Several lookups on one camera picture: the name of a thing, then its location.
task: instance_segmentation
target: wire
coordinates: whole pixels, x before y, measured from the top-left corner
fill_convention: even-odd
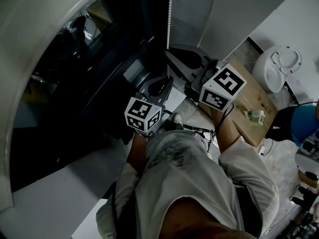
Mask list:
[[[152,139],[152,138],[155,136],[155,134],[154,134],[153,131],[149,132],[148,135],[143,135],[143,134],[139,133],[139,132],[137,131],[137,129],[135,129],[135,132],[136,132],[139,136],[142,136],[142,137],[144,137],[144,138],[147,138],[148,140],[149,140],[149,139]]]
[[[230,111],[228,113],[226,113],[228,111],[228,108],[224,111],[223,117],[221,118],[220,122],[218,123],[217,127],[215,128],[215,131],[211,131],[210,133],[210,139],[208,142],[208,148],[207,148],[207,152],[209,151],[210,145],[213,143],[215,136],[218,134],[219,129],[221,127],[221,125],[223,124],[224,120],[226,119],[226,117],[232,112],[232,110],[234,109],[234,104],[232,103],[232,108],[230,109]]]
[[[271,154],[268,156],[267,160],[265,161],[265,164],[267,164],[268,159],[274,154],[274,151],[275,151],[275,149],[277,148],[278,143],[279,143],[279,142],[277,142],[275,148],[273,149],[273,151],[271,152]]]
[[[272,139],[273,144],[271,145],[269,151],[267,152],[267,154],[261,154],[262,156],[267,156],[269,154],[269,152],[271,151],[271,148],[274,146],[274,140]]]
[[[298,107],[298,106],[303,106],[303,105],[308,105],[308,104],[313,104],[313,103],[318,103],[318,101],[316,101],[316,102],[308,102],[308,103],[300,104],[300,105],[297,105],[297,107]]]

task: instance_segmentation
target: person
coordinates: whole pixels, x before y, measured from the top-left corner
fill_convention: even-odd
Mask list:
[[[319,103],[300,105],[280,110],[265,138],[275,141],[290,140],[300,146],[319,128]]]
[[[218,125],[223,114],[211,114]],[[216,135],[217,164],[198,134],[181,130],[181,116],[173,118],[179,130],[160,133],[148,144],[134,135],[116,193],[96,214],[101,237],[258,238],[279,207],[278,188],[261,157],[226,117]]]

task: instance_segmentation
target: leg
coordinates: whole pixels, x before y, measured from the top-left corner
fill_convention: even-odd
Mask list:
[[[296,107],[287,107],[285,109],[280,110],[273,123],[271,124],[272,128],[273,126],[278,126],[278,127],[289,127],[291,124],[291,119],[293,117],[294,111]]]
[[[278,128],[273,129],[270,128],[265,136],[265,138],[270,138],[275,141],[284,141],[284,140],[290,140],[292,141],[290,128]]]
[[[298,190],[299,190],[299,192],[300,192],[301,194],[303,194],[303,195],[307,195],[307,194],[308,194],[308,190],[305,189],[305,188],[302,187],[302,186],[299,186],[299,187],[298,187]]]
[[[175,130],[184,130],[183,126],[181,125],[181,123],[176,123],[175,124]]]
[[[305,206],[304,200],[301,200],[297,197],[293,197],[291,201],[293,201],[296,205],[300,205],[302,208]]]

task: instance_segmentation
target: sneaker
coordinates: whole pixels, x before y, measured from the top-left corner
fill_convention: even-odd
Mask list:
[[[175,124],[181,124],[181,125],[183,125],[183,120],[182,120],[182,117],[181,117],[181,115],[180,114],[174,114],[174,116],[173,116],[173,122],[175,123]]]

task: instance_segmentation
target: toilet seat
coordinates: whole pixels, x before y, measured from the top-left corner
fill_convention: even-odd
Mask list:
[[[290,46],[280,47],[273,53],[271,60],[285,75],[294,73],[301,65],[300,52]]]
[[[267,93],[278,93],[288,75],[302,63],[300,52],[290,46],[274,46],[257,60],[252,75]]]

